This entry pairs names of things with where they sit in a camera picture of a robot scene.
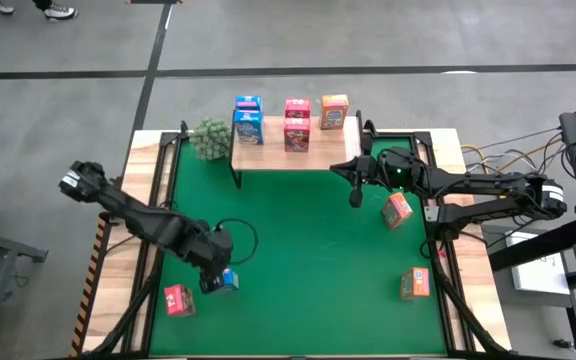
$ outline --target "green plant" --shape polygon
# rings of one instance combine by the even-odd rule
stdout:
[[[214,160],[226,156],[230,150],[230,127],[219,119],[202,119],[190,133],[190,143],[195,146],[199,159]]]

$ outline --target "wooden table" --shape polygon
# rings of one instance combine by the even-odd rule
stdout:
[[[430,132],[437,166],[452,173],[463,173],[466,170],[455,129],[388,129],[383,131]],[[144,203],[147,203],[150,197],[159,141],[163,132],[168,131],[137,131],[131,144],[122,190]],[[164,176],[162,176],[163,183],[158,194],[159,201],[164,199],[171,163],[171,156],[167,156],[164,159]],[[444,200],[447,203],[460,205],[474,203],[471,195],[448,195]],[[481,235],[479,226],[469,225],[465,230]],[[80,351],[90,351],[99,345],[112,330],[129,303],[140,241],[131,240],[100,259],[100,251],[106,239],[108,246],[111,246],[128,235],[122,226],[111,229],[102,220],[98,224],[89,274],[84,284],[81,309],[75,324],[71,355],[76,355]],[[485,245],[467,236],[461,236],[454,241],[454,247],[466,303],[492,337],[500,345],[510,349],[510,340]],[[147,273],[152,266],[153,255],[154,251],[149,251]],[[142,306],[137,317],[132,345],[134,350],[140,347],[145,308],[146,304]],[[463,349],[463,339],[459,336],[461,334],[459,316],[452,306],[449,306],[449,312],[456,346],[458,349]]]

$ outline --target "green mat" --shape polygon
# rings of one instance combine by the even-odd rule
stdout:
[[[378,140],[410,147],[407,139]],[[434,286],[430,298],[399,298],[400,276],[430,267],[421,204],[389,230],[381,218],[386,190],[365,186],[363,206],[348,205],[349,184],[331,172],[246,172],[237,190],[224,161],[181,150],[174,200],[179,211],[214,226],[241,217],[259,233],[259,248],[234,267],[240,290],[202,295],[197,269],[166,256],[161,289],[193,289],[197,314],[170,317],[158,297],[152,355],[445,354]],[[227,224],[233,260],[252,248],[245,225]]]

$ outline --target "concrete floor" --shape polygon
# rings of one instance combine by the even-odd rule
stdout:
[[[75,159],[121,174],[135,124],[169,129],[182,119],[225,119],[237,94],[262,95],[266,111],[279,113],[287,96],[347,93],[351,108],[379,127],[454,127],[462,143],[484,145],[555,127],[559,113],[576,110],[576,71],[518,72],[528,64],[576,70],[576,0],[187,0],[173,7],[151,70],[384,66],[409,73],[159,77],[150,97],[142,87],[155,74],[146,70],[162,5],[71,0],[80,17],[51,24],[30,1],[11,1],[17,14],[0,16],[0,72],[44,74],[0,80],[0,234],[50,255],[45,264],[18,266],[31,281],[1,312],[0,359],[67,354],[99,208],[72,202],[57,183]],[[423,68],[438,65],[502,66],[481,74]],[[117,78],[122,70],[138,72]],[[88,78],[45,73],[63,71]],[[552,135],[486,153],[529,150]],[[548,174],[576,204],[576,185],[558,162]],[[504,304],[514,349],[576,358],[549,344],[570,338],[560,310]]]

